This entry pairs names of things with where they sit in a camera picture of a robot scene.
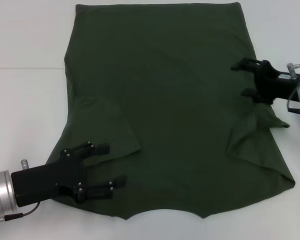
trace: fabric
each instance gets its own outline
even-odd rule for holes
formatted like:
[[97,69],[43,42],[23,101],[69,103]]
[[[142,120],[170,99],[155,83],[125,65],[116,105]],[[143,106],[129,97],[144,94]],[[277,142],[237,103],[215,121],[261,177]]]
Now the fabric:
[[242,97],[255,58],[239,3],[76,6],[65,55],[68,120],[48,163],[86,141],[89,184],[127,176],[113,199],[76,204],[124,219],[174,209],[207,217],[259,202],[295,181],[270,128],[272,108]]

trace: dark green t-shirt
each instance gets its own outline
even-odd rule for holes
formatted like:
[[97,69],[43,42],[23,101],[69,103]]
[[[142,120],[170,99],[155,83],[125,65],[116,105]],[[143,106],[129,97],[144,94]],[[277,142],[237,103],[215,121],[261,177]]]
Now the dark green t-shirt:
[[90,185],[127,176],[113,199],[76,208],[127,219],[155,209],[201,217],[295,185],[269,130],[288,127],[241,96],[255,58],[239,3],[76,6],[65,55],[68,120],[48,163],[91,141]]

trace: white table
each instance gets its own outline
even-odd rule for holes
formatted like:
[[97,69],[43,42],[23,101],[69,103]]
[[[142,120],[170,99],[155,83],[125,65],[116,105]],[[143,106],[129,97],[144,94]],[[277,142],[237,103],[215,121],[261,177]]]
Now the white table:
[[[0,0],[0,171],[19,171],[21,159],[31,167],[44,164],[61,135],[67,118],[63,58],[75,4],[191,2]],[[241,5],[258,59],[281,71],[288,62],[300,63],[300,0],[242,0]],[[125,221],[47,200],[30,216],[1,223],[0,240],[300,240],[300,115],[288,113],[285,104],[278,99],[273,108],[291,127],[272,133],[296,180],[291,190],[206,219],[156,210]]]

